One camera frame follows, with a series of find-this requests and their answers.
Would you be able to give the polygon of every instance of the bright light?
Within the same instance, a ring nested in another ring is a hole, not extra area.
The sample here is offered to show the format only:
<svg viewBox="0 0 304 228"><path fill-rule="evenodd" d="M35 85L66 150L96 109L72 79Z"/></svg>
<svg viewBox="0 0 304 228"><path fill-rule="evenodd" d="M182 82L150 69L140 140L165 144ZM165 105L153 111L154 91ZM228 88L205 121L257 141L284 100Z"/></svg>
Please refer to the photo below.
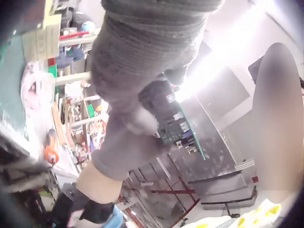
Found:
<svg viewBox="0 0 304 228"><path fill-rule="evenodd" d="M271 0L260 0L245 12L239 20L231 27L222 31L208 45L212 48L212 53L206 56L196 69L195 75L189 75L188 79L180 86L180 90L175 93L175 99L182 102L191 97L192 94L201 90L211 80L214 80L224 66L229 63L235 64L244 57L246 45L253 39L256 28L261 22L265 5Z"/></svg>

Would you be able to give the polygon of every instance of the red metal frame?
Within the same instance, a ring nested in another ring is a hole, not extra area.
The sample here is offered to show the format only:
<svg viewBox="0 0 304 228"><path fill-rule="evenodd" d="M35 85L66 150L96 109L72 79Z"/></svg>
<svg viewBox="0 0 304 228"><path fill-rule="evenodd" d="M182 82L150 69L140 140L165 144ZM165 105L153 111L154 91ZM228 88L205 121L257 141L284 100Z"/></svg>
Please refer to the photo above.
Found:
<svg viewBox="0 0 304 228"><path fill-rule="evenodd" d="M182 179L182 177L181 177L181 173L180 173L180 171L177 169L177 167L176 167L176 165L174 164L174 162L173 162L173 160L172 160L172 158L168 155L168 157L169 157L169 159L171 160L171 162L172 162L172 164L175 166L175 168L176 168L176 170L177 170L177 172L178 172L178 174L179 174L179 176L178 176L178 181L177 182L175 182L172 186L170 186L170 184L169 184L169 182L167 181L167 179L165 178L164 180L166 181L166 183L168 184L168 186L169 186L169 188L170 188L170 191L169 190L151 190L151 192L152 193L158 193L158 194L173 194L173 195L175 195L175 197L177 198L177 200L179 201L179 203L183 206L183 208L184 208L184 210L185 210L185 212L170 226L170 227L168 227L168 228L172 228L172 227L174 227L179 221L181 221L198 203L199 203L199 201L200 201L200 199L197 199L197 200L195 200L195 198L194 198L194 196L192 195L192 194L195 194L195 191L193 190L193 189L189 189L188 188L188 186L186 185L186 183L183 181L183 179ZM160 179L160 177L158 176L158 174L157 174L157 172L155 171L155 169L154 169L154 167L152 166L152 164L150 164L151 165L151 167L152 167L152 169L153 169L153 171L154 171L154 173L156 174L156 176ZM143 179L146 181L146 182L148 182L148 180L145 178L145 176L144 176L144 174L141 172L141 170L140 169L138 169L139 170L139 172L140 172L140 174L142 175L142 177L143 177ZM173 190L173 186L175 185L175 184L177 184L178 182L181 182L182 183L182 185L183 185L183 187L184 187L184 190ZM133 191L138 191L137 189L134 189L134 188L132 188L132 185L131 185L131 183L129 183L130 184L130 186L131 186L131 188L129 188L130 190L133 190ZM192 206L190 207L190 208L188 208L188 209L186 209L185 207L184 207L184 205L183 205L183 203L180 201L180 199L179 199L179 197L177 196L178 194L188 194L188 195L190 195L191 196L191 199L193 200L193 204L192 204Z"/></svg>
<svg viewBox="0 0 304 228"><path fill-rule="evenodd" d="M194 204L192 204L191 207L189 207L188 210L186 210L171 226L169 226L169 228L172 228L174 227L176 224L178 224L178 222L180 220L182 220L197 204L198 202L200 201L200 199L197 199L196 201L194 201Z"/></svg>
<svg viewBox="0 0 304 228"><path fill-rule="evenodd" d="M187 189L187 190L151 190L152 193L160 193L160 194L189 194L195 193L194 190Z"/></svg>

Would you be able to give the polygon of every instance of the circuit board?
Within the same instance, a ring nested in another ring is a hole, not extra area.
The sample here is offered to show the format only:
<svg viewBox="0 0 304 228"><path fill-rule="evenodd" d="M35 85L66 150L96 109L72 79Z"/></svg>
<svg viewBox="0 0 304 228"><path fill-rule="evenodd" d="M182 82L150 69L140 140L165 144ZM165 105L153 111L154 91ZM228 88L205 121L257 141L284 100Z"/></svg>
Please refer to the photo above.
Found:
<svg viewBox="0 0 304 228"><path fill-rule="evenodd" d="M175 143L189 153L201 152L189 122L180 104L175 100L173 87L168 81L153 81L139 94L139 100L159 123L157 136L164 144Z"/></svg>

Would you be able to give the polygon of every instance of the gloved hand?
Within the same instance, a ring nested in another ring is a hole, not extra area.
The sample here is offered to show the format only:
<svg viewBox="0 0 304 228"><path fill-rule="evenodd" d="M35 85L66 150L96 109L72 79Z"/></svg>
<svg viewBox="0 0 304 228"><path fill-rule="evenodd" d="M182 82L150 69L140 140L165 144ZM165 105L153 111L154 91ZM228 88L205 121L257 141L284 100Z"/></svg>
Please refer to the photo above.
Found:
<svg viewBox="0 0 304 228"><path fill-rule="evenodd" d="M130 170L149 164L155 157L169 153L173 147L173 144L164 145L154 136L133 133L121 121L121 115L110 112L105 140L101 149L92 153L92 161L105 176L125 180Z"/></svg>

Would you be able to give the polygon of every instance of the white wall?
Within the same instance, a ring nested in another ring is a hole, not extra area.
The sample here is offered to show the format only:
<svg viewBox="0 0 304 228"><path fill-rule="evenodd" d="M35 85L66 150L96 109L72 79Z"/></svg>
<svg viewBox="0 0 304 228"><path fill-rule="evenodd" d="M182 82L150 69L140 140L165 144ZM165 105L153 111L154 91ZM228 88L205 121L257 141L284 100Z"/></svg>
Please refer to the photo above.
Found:
<svg viewBox="0 0 304 228"><path fill-rule="evenodd" d="M79 10L87 13L96 25L96 28L101 28L105 10L101 6L101 0L82 0L79 4Z"/></svg>
<svg viewBox="0 0 304 228"><path fill-rule="evenodd" d="M248 66L265 54L276 42L285 44L291 51L303 77L303 49L299 49L284 31L264 13L264 6L253 7L247 0L229 0L211 15L206 25L204 41L218 58L235 73L248 93L253 96L255 85ZM245 115L252 108L252 97L233 110L214 120L221 131Z"/></svg>

